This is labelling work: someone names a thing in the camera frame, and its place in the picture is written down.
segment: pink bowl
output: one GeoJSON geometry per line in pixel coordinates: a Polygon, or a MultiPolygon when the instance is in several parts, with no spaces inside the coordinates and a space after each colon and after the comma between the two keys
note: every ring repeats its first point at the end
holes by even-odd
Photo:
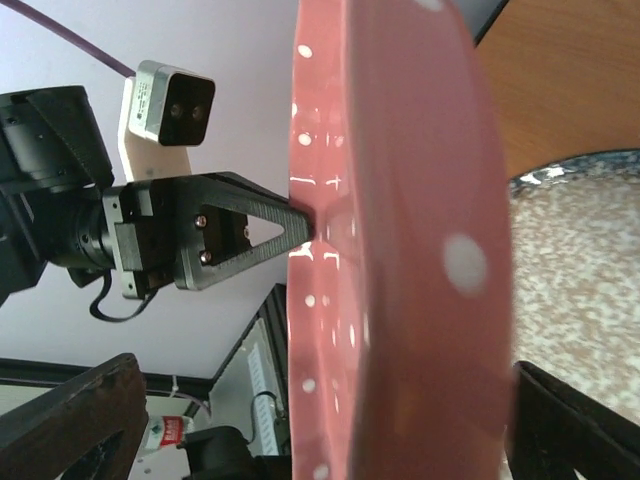
{"type": "Polygon", "coordinates": [[[471,38],[441,0],[301,0],[294,55],[294,478],[495,479],[511,247],[471,38]]]}

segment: camera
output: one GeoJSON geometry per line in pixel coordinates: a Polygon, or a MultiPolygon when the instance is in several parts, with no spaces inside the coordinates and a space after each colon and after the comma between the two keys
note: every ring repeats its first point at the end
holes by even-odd
{"type": "Polygon", "coordinates": [[[209,78],[145,60],[136,72],[129,130],[165,147],[200,145],[215,91],[209,78]]]}

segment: wooden surface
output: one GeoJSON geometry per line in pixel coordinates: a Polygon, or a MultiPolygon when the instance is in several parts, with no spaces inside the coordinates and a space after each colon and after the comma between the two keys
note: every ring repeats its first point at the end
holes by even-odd
{"type": "Polygon", "coordinates": [[[640,0],[511,0],[478,52],[510,175],[640,147],[640,0]]]}

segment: black wire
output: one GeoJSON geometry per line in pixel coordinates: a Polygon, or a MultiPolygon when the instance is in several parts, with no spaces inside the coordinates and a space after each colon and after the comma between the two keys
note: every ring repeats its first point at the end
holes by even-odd
{"type": "Polygon", "coordinates": [[[273,400],[273,403],[276,404],[276,411],[278,410],[277,402],[278,397],[276,397],[275,393],[269,392],[265,390],[263,392],[256,393],[251,399],[251,438],[247,440],[247,444],[251,445],[256,440],[256,400],[260,397],[269,397],[273,400]]]}
{"type": "Polygon", "coordinates": [[[140,303],[140,305],[138,305],[138,308],[136,308],[136,310],[128,317],[111,317],[109,315],[105,315],[104,313],[102,313],[102,311],[100,311],[100,302],[105,299],[105,297],[109,294],[109,290],[111,290],[111,283],[112,283],[111,271],[107,270],[105,274],[102,276],[102,279],[104,282],[102,284],[102,290],[100,290],[100,293],[98,293],[98,296],[95,298],[93,302],[91,302],[91,305],[89,305],[89,313],[91,313],[91,315],[94,318],[97,318],[98,320],[102,320],[104,322],[122,323],[137,317],[144,311],[145,308],[149,306],[149,304],[151,303],[151,300],[153,300],[153,298],[156,296],[156,293],[158,293],[157,288],[154,288],[153,290],[151,290],[147,294],[145,299],[140,303]]]}
{"type": "Polygon", "coordinates": [[[29,20],[34,21],[38,25],[43,26],[50,32],[55,33],[59,37],[65,39],[67,42],[83,50],[85,53],[88,53],[107,67],[116,71],[120,75],[124,77],[135,76],[136,72],[127,67],[125,64],[115,59],[104,50],[96,47],[93,43],[85,40],[77,33],[72,32],[64,25],[56,22],[53,18],[48,17],[44,13],[39,12],[38,10],[25,4],[24,2],[21,2],[20,0],[0,0],[0,4],[9,7],[11,10],[19,13],[29,20]]]}

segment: purple cable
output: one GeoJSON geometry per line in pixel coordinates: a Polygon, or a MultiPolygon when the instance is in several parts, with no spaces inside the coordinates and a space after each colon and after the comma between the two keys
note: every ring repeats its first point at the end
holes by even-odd
{"type": "Polygon", "coordinates": [[[84,50],[93,58],[105,64],[107,67],[115,70],[123,77],[135,76],[136,72],[127,67],[125,64],[116,60],[107,52],[99,49],[91,42],[85,40],[77,33],[72,32],[64,25],[59,24],[53,18],[47,17],[44,13],[39,12],[26,3],[21,2],[20,0],[0,0],[0,4],[9,7],[11,10],[14,10],[15,12],[18,12],[19,14],[27,17],[29,20],[33,20],[37,24],[42,25],[50,32],[53,32],[59,37],[64,38],[67,42],[75,45],[81,50],[84,50]]]}

